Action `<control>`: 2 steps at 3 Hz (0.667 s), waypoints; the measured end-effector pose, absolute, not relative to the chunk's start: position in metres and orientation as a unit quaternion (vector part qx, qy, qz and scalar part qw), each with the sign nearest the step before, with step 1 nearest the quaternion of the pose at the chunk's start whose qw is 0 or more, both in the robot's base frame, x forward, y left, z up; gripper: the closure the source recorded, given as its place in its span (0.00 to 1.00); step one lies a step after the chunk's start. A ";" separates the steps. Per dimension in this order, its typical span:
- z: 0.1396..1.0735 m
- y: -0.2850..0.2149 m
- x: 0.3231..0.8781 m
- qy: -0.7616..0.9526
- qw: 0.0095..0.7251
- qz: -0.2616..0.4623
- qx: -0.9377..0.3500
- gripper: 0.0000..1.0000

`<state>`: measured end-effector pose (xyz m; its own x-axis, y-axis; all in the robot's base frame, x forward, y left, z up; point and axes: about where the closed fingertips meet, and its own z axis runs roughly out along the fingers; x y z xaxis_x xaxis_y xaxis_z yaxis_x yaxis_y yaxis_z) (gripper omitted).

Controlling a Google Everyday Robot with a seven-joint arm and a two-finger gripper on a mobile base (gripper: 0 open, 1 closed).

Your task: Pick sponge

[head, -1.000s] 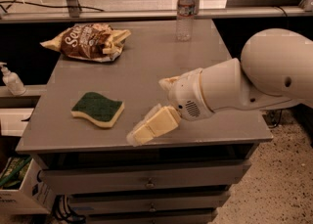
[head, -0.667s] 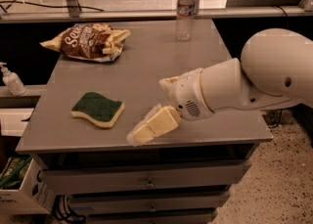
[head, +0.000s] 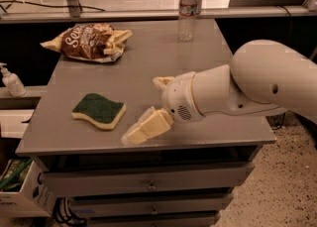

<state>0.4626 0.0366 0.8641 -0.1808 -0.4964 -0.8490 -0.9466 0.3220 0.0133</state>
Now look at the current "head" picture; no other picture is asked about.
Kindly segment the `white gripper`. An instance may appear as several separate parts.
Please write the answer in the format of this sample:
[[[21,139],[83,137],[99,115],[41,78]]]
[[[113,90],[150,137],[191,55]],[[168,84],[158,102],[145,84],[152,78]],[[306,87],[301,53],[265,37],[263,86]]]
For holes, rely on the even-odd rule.
[[[153,79],[155,87],[162,91],[164,108],[150,107],[128,131],[121,141],[125,146],[135,146],[159,136],[171,129],[173,120],[179,123],[198,122],[204,118],[195,105],[193,78],[195,72],[173,76],[158,76]]]

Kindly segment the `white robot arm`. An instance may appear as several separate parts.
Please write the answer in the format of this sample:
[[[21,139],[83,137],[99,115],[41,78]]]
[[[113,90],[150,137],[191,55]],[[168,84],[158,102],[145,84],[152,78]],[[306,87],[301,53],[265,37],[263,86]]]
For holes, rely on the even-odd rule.
[[[317,63],[279,42],[243,44],[229,63],[178,76],[156,77],[162,108],[150,107],[122,136],[139,145],[175,122],[198,122],[214,114],[274,116],[287,110],[317,123]]]

